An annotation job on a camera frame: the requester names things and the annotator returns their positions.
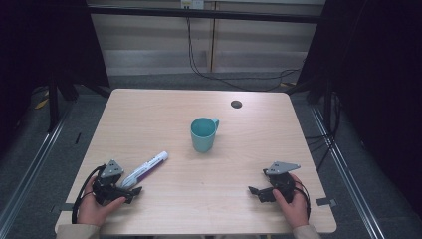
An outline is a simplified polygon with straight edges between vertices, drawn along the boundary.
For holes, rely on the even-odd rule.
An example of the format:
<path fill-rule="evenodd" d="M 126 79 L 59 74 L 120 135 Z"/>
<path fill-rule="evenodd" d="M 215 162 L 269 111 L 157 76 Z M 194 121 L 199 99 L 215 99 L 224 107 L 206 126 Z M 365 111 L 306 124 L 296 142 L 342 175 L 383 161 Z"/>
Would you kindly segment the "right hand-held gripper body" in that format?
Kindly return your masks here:
<path fill-rule="evenodd" d="M 273 190 L 279 190 L 288 203 L 293 200 L 296 186 L 290 171 L 296 168 L 294 163 L 274 161 L 269 168 L 264 169 L 264 174 L 269 178 Z"/>

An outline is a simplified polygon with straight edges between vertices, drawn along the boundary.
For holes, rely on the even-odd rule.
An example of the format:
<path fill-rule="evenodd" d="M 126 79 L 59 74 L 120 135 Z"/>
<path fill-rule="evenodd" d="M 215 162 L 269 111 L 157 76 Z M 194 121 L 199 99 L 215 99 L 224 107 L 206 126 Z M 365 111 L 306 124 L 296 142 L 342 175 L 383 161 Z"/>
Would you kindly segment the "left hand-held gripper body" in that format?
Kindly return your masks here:
<path fill-rule="evenodd" d="M 105 205 L 120 197 L 130 196 L 124 193 L 124 189 L 116 186 L 122 174 L 123 168 L 114 159 L 101 167 L 93 185 L 93 193 L 98 204 Z"/>

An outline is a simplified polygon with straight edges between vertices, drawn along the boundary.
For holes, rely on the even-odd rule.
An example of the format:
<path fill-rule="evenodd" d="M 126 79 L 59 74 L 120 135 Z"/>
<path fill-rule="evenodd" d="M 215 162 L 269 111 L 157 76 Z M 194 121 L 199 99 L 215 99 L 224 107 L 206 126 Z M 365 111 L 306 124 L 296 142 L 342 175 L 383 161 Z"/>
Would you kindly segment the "white and purple tube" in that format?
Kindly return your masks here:
<path fill-rule="evenodd" d="M 122 189 L 130 189 L 137 185 L 141 180 L 143 180 L 153 169 L 158 165 L 162 164 L 168 158 L 168 153 L 162 151 L 155 157 L 151 158 L 149 161 L 145 162 L 143 165 L 135 169 L 131 174 L 129 174 L 123 182 L 120 184 Z"/>

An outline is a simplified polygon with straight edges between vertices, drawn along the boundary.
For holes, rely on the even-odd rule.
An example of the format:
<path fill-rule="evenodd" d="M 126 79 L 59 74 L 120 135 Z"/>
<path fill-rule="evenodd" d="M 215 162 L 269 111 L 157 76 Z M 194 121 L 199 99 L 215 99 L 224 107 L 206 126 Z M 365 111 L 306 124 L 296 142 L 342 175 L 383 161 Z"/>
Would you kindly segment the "teal cup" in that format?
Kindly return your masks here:
<path fill-rule="evenodd" d="M 197 152 L 205 153 L 212 148 L 218 126 L 216 118 L 199 118 L 191 123 L 192 145 Z"/>

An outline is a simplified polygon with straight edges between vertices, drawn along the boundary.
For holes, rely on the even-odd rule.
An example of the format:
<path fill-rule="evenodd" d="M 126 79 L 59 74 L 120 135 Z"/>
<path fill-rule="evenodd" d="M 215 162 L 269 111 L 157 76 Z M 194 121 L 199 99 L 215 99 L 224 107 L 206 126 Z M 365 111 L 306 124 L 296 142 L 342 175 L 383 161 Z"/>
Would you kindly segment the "person's left hand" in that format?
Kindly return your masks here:
<path fill-rule="evenodd" d="M 106 206 L 98 204 L 93 193 L 95 179 L 96 177 L 92 176 L 84 189 L 83 198 L 77 213 L 77 223 L 102 227 L 107 217 L 125 203 L 125 198 L 120 197 Z"/>

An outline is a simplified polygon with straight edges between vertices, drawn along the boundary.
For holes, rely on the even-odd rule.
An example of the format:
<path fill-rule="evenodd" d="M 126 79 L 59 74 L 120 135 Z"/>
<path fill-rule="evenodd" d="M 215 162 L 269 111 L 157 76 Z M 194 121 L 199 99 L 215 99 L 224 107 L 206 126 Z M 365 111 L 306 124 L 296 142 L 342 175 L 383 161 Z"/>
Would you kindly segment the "person's right hand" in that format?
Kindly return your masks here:
<path fill-rule="evenodd" d="M 300 192 L 295 192 L 291 203 L 277 189 L 273 190 L 273 195 L 292 229 L 309 224 L 307 200 Z"/>

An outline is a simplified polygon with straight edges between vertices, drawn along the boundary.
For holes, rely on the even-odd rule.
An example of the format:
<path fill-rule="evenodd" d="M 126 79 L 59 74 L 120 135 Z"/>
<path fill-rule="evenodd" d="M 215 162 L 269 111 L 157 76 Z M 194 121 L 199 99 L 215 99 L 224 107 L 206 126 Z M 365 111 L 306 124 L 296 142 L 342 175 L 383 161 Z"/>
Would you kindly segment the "black metal stand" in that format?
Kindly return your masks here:
<path fill-rule="evenodd" d="M 60 119 L 59 94 L 62 94 L 66 101 L 75 101 L 79 94 L 71 80 L 63 80 L 54 74 L 52 74 L 49 78 L 48 90 L 50 110 L 50 125 L 48 132 L 52 132 L 58 125 Z"/>

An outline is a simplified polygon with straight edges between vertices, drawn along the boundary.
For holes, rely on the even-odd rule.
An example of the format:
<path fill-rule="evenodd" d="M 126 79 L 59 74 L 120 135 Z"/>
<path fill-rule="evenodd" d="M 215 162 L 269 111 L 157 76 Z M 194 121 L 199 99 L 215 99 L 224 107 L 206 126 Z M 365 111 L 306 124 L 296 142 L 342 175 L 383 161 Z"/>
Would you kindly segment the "black curtain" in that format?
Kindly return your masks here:
<path fill-rule="evenodd" d="M 87 0 L 0 0 L 0 157 L 38 87 L 72 101 L 81 84 L 103 97 L 109 86 Z"/>
<path fill-rule="evenodd" d="M 325 0 L 298 85 L 337 93 L 365 147 L 422 218 L 422 0 Z"/>

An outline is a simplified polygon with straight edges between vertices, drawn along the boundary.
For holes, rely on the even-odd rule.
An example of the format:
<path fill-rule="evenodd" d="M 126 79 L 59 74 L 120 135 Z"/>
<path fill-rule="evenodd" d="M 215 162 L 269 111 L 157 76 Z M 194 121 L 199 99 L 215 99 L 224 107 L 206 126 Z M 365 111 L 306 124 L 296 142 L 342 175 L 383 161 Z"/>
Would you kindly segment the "black horizontal bar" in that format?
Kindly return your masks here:
<path fill-rule="evenodd" d="M 93 14 L 130 15 L 130 16 L 204 18 L 204 19 L 224 19 L 224 20 L 307 23 L 307 24 L 317 24 L 323 21 L 322 17 L 311 16 L 311 15 L 252 13 L 252 12 L 236 12 L 236 11 L 219 11 L 219 10 L 135 8 L 135 7 L 117 7 L 117 6 L 108 6 L 108 5 L 89 5 L 88 9 Z"/>

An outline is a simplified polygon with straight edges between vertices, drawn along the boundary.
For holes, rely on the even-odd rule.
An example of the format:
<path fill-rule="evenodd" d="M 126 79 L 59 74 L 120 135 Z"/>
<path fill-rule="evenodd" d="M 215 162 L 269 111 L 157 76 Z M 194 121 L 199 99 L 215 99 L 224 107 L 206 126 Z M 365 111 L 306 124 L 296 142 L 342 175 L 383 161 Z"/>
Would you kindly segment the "metal floor rail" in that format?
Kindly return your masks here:
<path fill-rule="evenodd" d="M 59 118 L 53 126 L 50 109 L 30 110 L 22 119 L 15 141 L 0 162 L 0 237 L 12 228 L 74 104 L 64 102 L 58 106 Z"/>
<path fill-rule="evenodd" d="M 328 152 L 336 164 L 337 170 L 347 188 L 347 191 L 353 201 L 353 204 L 366 228 L 371 239 L 386 239 L 385 235 L 376 219 L 373 211 L 371 210 L 368 202 L 363 196 L 357 182 L 345 161 L 345 158 L 339 149 L 333 136 L 328 134 L 328 130 L 323 125 L 323 116 L 319 109 L 312 108 L 312 113 L 316 121 L 317 128 L 328 147 Z"/>

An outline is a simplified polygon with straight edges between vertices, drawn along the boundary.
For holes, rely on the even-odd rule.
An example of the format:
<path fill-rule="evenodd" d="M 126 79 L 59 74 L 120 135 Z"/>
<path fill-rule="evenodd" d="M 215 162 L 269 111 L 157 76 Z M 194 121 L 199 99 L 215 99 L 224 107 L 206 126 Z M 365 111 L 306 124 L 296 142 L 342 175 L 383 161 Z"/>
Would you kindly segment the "white wall outlet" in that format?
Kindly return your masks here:
<path fill-rule="evenodd" d="M 204 0 L 180 0 L 182 9 L 203 10 Z"/>

